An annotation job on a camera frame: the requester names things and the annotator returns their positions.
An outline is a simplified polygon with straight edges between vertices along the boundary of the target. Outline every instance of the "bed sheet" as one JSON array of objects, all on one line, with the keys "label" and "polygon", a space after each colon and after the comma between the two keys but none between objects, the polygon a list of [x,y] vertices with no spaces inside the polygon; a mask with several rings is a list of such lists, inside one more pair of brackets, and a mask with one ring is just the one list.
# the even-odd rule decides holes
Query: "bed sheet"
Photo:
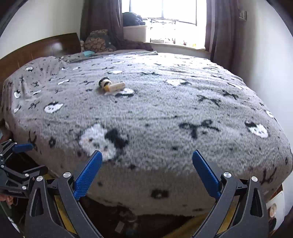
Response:
[{"label": "bed sheet", "polygon": [[[125,81],[104,93],[98,82]],[[238,178],[257,176],[268,199],[292,171],[289,142],[243,80],[207,59],[146,52],[67,63],[39,58],[4,83],[1,110],[14,138],[55,174],[94,150],[103,166],[88,195],[133,213],[196,216],[210,198],[191,156]]]}]

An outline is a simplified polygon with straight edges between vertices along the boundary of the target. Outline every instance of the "window sill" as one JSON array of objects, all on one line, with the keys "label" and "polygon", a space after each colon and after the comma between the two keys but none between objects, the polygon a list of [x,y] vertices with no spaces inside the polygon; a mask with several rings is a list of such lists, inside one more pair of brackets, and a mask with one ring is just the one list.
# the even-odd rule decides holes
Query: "window sill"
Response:
[{"label": "window sill", "polygon": [[154,51],[158,53],[171,53],[171,54],[180,54],[180,55],[189,55],[199,58],[210,59],[211,53],[203,49],[195,49],[192,47],[182,46],[182,45],[171,45],[165,43],[149,43],[151,44]]},{"label": "window sill", "polygon": [[161,46],[170,46],[170,47],[177,47],[177,48],[182,48],[182,49],[190,49],[190,50],[201,50],[201,51],[206,51],[203,48],[195,48],[195,47],[189,47],[189,46],[184,46],[184,45],[175,45],[175,44],[167,44],[167,43],[155,43],[155,42],[148,42],[149,44],[154,44],[154,45],[161,45]]}]

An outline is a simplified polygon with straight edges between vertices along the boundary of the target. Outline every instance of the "pillow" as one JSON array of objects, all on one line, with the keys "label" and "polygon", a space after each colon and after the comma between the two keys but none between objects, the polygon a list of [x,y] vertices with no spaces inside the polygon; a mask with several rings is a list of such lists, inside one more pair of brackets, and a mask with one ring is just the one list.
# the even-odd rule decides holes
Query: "pillow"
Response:
[{"label": "pillow", "polygon": [[115,46],[110,42],[108,30],[96,30],[93,31],[84,43],[85,50],[91,50],[97,52],[113,52],[116,51]]}]

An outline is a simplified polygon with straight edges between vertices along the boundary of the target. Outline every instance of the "wooden headboard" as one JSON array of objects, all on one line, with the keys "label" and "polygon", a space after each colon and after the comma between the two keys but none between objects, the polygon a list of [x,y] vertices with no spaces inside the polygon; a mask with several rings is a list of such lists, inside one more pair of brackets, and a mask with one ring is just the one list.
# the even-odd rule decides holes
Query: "wooden headboard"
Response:
[{"label": "wooden headboard", "polygon": [[53,36],[25,45],[0,59],[0,91],[5,79],[34,59],[79,52],[81,47],[76,33]]}]

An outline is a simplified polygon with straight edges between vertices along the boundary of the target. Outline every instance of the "curtain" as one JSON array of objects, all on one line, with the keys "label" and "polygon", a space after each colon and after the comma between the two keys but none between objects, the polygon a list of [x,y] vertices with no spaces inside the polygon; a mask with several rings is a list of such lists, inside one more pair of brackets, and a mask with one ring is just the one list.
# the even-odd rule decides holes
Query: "curtain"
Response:
[{"label": "curtain", "polygon": [[215,7],[215,34],[211,61],[231,70],[239,14],[237,0],[215,0]]},{"label": "curtain", "polygon": [[122,0],[84,0],[80,38],[94,30],[107,29],[113,43],[123,40]]}]

